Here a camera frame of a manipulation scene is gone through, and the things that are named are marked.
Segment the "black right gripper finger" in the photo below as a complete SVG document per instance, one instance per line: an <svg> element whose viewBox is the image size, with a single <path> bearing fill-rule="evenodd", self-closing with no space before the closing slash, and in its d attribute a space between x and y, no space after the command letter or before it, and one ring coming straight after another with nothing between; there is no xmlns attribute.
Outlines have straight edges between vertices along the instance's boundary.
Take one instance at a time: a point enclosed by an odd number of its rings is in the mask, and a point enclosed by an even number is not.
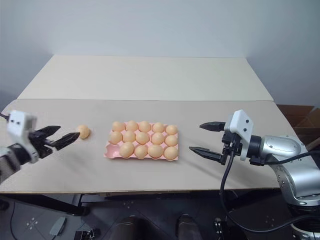
<svg viewBox="0 0 320 240"><path fill-rule="evenodd" d="M225 122L221 121L213 121L213 122L206 122L201 124L199 127L204 130L208 130L211 132L221 132L224 131Z"/></svg>
<svg viewBox="0 0 320 240"><path fill-rule="evenodd" d="M226 158L223 155L210 151L207 148L190 146L189 149L195 154L201 156L202 158L218 162L221 165L226 164Z"/></svg>

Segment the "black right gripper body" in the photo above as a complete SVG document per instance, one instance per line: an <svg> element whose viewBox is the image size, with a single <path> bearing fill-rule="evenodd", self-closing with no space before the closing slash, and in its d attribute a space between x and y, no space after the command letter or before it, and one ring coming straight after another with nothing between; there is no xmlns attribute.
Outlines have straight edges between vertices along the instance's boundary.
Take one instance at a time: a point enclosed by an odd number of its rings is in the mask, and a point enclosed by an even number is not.
<svg viewBox="0 0 320 240"><path fill-rule="evenodd" d="M240 156L242 152L243 144L241 143L241 137L237 133L231 133L230 131L225 131L222 137L223 149L221 164L225 165L227 157L231 156Z"/></svg>

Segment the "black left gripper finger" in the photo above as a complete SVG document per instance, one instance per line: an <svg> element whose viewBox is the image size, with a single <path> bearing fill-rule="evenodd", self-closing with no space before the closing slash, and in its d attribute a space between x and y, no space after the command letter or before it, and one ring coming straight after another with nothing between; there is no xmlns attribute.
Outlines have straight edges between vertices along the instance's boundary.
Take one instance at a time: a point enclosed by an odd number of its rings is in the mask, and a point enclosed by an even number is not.
<svg viewBox="0 0 320 240"><path fill-rule="evenodd" d="M49 125L49 126L43 127L34 132L34 137L37 139L47 139L48 137L56 133L60 128L61 126L58 126L58 125Z"/></svg>
<svg viewBox="0 0 320 240"><path fill-rule="evenodd" d="M53 141L51 146L55 148L57 151L69 146L70 144L74 143L80 136L80 132L71 132L64 135L62 138Z"/></svg>

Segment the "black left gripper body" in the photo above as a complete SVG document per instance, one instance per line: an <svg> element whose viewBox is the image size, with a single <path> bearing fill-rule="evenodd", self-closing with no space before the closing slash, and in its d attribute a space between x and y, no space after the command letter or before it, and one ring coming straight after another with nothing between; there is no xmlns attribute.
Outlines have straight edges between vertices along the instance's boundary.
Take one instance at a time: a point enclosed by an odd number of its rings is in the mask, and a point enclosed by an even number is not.
<svg viewBox="0 0 320 240"><path fill-rule="evenodd" d="M28 134L28 138L40 159L44 159L53 153L53 150L46 146L47 138L51 135L53 133L44 131L34 131Z"/></svg>

